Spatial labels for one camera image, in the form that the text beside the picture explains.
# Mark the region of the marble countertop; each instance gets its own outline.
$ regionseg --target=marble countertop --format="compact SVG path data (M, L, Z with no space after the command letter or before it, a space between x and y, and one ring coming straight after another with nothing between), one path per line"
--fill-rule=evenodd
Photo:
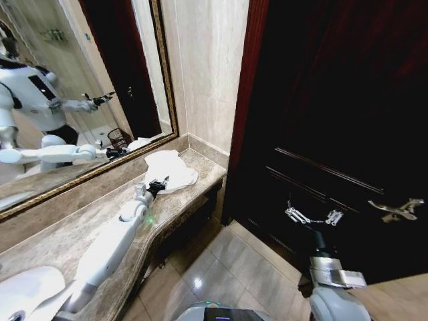
M180 225L195 201L226 174L223 167L191 149L180 156L188 167L199 173L197 182L173 194L158 195L113 276L98 288L92 301L81 312L65 317L115 320L143 265L147 264L150 250L162 239L161 235ZM143 180L144 174L1 253L0 281L30 268L52 265L62 271L67 283L71 282L79 258L117 214L120 205L133 198L134 184Z
M105 160L93 160L89 163L52 169L47 172L36 173L16 181L0 185L0 199L22 192L31 192L27 198L41 194L58 185L64 184L91 169L106 163Z

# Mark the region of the gold mirror frame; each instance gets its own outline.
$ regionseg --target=gold mirror frame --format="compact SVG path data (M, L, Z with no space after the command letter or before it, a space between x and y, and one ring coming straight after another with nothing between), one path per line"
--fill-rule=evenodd
M167 103L168 103L168 109L169 109L169 117L171 120L171 128L173 130L172 134L166 135L165 137L162 137L160 140L153 142L149 144L148 146L141 147L133 152L131 152L128 155L125 155L123 157L120 157L116 160L113 160L109 163L106 163L105 165L100 165L99 167L95 168L94 170L91 170L90 172L84 173L80 175L79 177L73 179L72 181L66 182L63 185L50 189L42 194L36 195L26 201L23 201L21 203L18 203L16 205L12 205L10 208L0 212L0 223L4 222L19 213L34 207L36 205L39 205L40 203L47 201L48 199L51 199L52 197L55 197L61 193L64 193L86 181L89 181L90 179L97 177L98 175L101 175L102 173L105 173L107 171L112 170L115 167L118 167L128 161L131 161L132 159L139 157L146 152L149 152L156 147L159 147L160 145L165 144L166 142L169 142L170 140L177 138L179 136L179 127L177 124L177 113L175 110L175 99L174 99L174 92L173 92L173 85L172 85L172 78L171 78L171 69L169 67L169 59L168 59L168 49L167 49L167 43L165 38L165 31L163 28L163 17L162 17L162 10L161 10L161 0L150 0L150 10L152 11L152 18L153 18L153 26L154 26L154 34L156 37L156 43L158 46L158 54L160 58L160 68L162 70L163 75L163 81L165 86L165 91L167 94Z

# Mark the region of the trash can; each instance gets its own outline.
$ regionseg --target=trash can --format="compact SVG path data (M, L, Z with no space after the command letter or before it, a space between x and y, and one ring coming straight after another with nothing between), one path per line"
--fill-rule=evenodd
M126 148L131 143L131 136L125 133L120 128L115 128L107 134L108 139L113 145L113 148Z

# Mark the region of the wooden door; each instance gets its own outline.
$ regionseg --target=wooden door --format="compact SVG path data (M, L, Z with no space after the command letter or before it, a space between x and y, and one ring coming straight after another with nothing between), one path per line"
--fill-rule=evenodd
M300 269L314 249L312 232L285 215L288 200L313 219L344 212L337 227L315 228L369 283L428 272L426 207L416 221L386 224L386 213L368 203L428 201L427 14L424 1L268 5L246 127L234 130L225 210ZM234 157L236 136L243 144ZM254 177L265 199L249 204L244 186Z
M80 0L134 137L161 133L131 0Z

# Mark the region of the door handle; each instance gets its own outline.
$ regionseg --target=door handle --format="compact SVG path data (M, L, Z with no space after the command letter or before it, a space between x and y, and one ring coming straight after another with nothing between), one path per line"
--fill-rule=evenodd
M385 223L391 221L400 221L400 217L404 217L405 219L408 219L410 221L416 220L417 216L414 215L415 207L421 206L424 203L425 202L423 199L409 199L407 203L397 208L388 205L378 204L373 201L368 201L368 204L372 205L374 208L388 212L385 216L382 217L382 220Z

